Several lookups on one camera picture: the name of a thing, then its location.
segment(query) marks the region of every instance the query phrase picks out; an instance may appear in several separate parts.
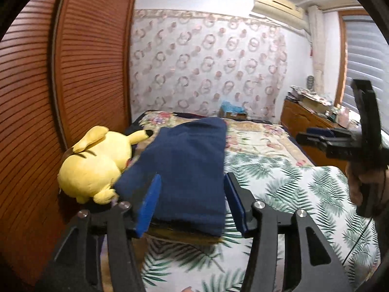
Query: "sheer curtain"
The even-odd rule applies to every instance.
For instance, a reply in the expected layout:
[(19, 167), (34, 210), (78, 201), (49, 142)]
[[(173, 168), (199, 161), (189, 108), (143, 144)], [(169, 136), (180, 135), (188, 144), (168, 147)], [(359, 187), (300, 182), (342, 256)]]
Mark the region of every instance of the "sheer curtain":
[(309, 25), (312, 35), (315, 91), (324, 94), (323, 71), (326, 56), (326, 37), (324, 32), (324, 15), (318, 6), (308, 8)]
[(287, 69), (274, 23), (226, 15), (137, 10), (132, 28), (131, 110), (218, 113), (223, 100), (272, 120)]

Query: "pikachu plush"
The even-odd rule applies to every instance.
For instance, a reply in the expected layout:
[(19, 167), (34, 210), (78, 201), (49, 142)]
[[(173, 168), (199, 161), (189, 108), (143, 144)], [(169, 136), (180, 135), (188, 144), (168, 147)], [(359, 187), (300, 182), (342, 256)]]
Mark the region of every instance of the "pikachu plush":
[(104, 126), (91, 128), (65, 153), (58, 173), (60, 188), (80, 204), (90, 198), (97, 204), (108, 204), (116, 196), (112, 186), (131, 158), (131, 145), (152, 134), (149, 129), (126, 136)]

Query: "wooden dresser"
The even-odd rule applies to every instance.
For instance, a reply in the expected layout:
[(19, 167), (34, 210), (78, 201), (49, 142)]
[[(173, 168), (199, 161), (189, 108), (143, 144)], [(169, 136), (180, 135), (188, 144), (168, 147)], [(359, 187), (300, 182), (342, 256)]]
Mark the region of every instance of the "wooden dresser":
[[(321, 118), (316, 114), (304, 109), (301, 105), (285, 100), (283, 103), (283, 112), (281, 114), (281, 125), (286, 127), (291, 136), (296, 138), (300, 132), (306, 132), (308, 127), (334, 128), (338, 127), (336, 123)], [(307, 155), (317, 166), (335, 166), (345, 173), (346, 163), (342, 160), (329, 159), (324, 152), (313, 148), (302, 146)]]

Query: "plush ear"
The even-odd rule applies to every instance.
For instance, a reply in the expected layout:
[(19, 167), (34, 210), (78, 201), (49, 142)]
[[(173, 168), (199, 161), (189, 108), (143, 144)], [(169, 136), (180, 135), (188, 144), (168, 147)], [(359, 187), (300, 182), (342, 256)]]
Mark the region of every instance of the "plush ear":
[(95, 194), (93, 200), (97, 204), (108, 204), (116, 196), (114, 189), (105, 189)]
[(148, 139), (153, 135), (153, 131), (151, 129), (146, 129), (142, 131), (136, 131), (135, 133), (132, 133), (131, 135), (127, 136), (128, 142), (130, 145), (135, 145), (145, 139)]
[(97, 142), (99, 139), (102, 139), (109, 129), (104, 126), (94, 126), (89, 131), (86, 132), (84, 137), (80, 139), (78, 143), (73, 146), (74, 153), (80, 153), (84, 151), (90, 144)]

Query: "wooden window frame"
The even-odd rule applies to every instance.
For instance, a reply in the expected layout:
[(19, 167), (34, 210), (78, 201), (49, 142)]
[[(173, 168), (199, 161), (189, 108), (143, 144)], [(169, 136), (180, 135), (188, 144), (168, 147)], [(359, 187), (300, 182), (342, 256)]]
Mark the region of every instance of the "wooden window frame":
[(346, 15), (369, 15), (364, 9), (348, 9), (345, 11), (338, 11), (339, 27), (340, 27), (340, 67), (338, 87), (336, 89), (334, 106), (342, 103), (344, 88), (346, 85), (347, 74), (347, 35), (346, 23), (343, 21), (343, 16)]

